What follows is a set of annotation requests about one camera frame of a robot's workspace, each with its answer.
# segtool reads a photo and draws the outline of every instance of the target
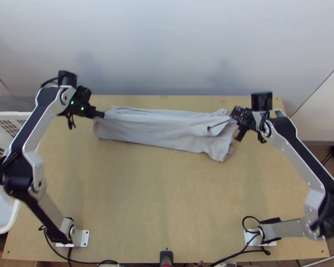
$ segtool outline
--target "wooden table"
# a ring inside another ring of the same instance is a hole
[[[92,96],[99,110],[112,105],[214,112],[250,107],[250,96]],[[283,108],[273,100],[274,108]],[[214,262],[244,247],[241,220],[301,217],[308,187],[282,152],[260,144],[248,132],[225,162],[206,154],[99,140],[89,119],[75,117],[76,129],[57,117],[39,149],[48,194],[65,216],[90,230],[89,245],[72,258],[122,263]],[[62,261],[48,247],[41,225],[22,205],[4,249],[6,259]],[[67,254],[67,249],[57,249]],[[264,253],[237,261],[307,259],[329,256],[326,242],[288,238]]]

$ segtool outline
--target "floor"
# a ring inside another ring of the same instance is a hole
[[[328,145],[308,145],[308,148],[312,151],[312,153],[322,161],[328,151]],[[326,164],[326,169],[333,175],[334,177],[334,159],[330,159]],[[334,255],[334,238],[327,240],[328,248],[330,255]],[[320,259],[300,259],[300,260],[286,260],[286,261],[268,261],[268,262],[239,262],[239,266],[259,266],[259,267],[299,267],[304,266],[309,263],[316,262]],[[82,266],[80,264],[72,264],[75,267]],[[16,260],[7,260],[1,259],[0,253],[0,267],[68,267],[67,263],[48,263],[48,262],[33,262],[33,261],[16,261]],[[183,267],[194,267],[195,265],[190,263],[187,266]],[[318,264],[317,267],[334,267],[334,259]],[[158,267],[158,264],[129,264],[129,267]],[[182,267],[182,264],[177,264],[176,267]]]

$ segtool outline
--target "black robot arm segment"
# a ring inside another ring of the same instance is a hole
[[[282,150],[310,188],[302,218],[284,222],[273,218],[260,223],[263,242],[304,235],[311,239],[334,236],[334,178],[298,138],[290,118],[279,109],[272,110],[271,92],[252,94],[251,106],[236,106],[232,111],[231,117],[237,120],[242,133],[236,139],[241,141],[248,130],[256,131],[261,143]]]
[[[65,218],[46,193],[44,163],[34,150],[56,115],[93,118],[104,117],[103,112],[89,104],[91,92],[77,85],[77,76],[60,71],[58,85],[41,88],[36,107],[12,141],[7,156],[0,159],[0,183],[7,194],[25,202],[47,227],[52,242],[81,246],[82,231],[76,229],[71,218]]]

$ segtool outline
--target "gray cloth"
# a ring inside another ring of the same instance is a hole
[[[110,140],[205,152],[224,161],[232,152],[236,121],[225,109],[214,113],[137,109],[113,106],[104,118],[94,118],[94,133]]]

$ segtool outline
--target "white backdrop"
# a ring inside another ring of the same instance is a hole
[[[270,89],[293,113],[334,69],[334,0],[0,0],[13,94],[59,69],[93,93]]]

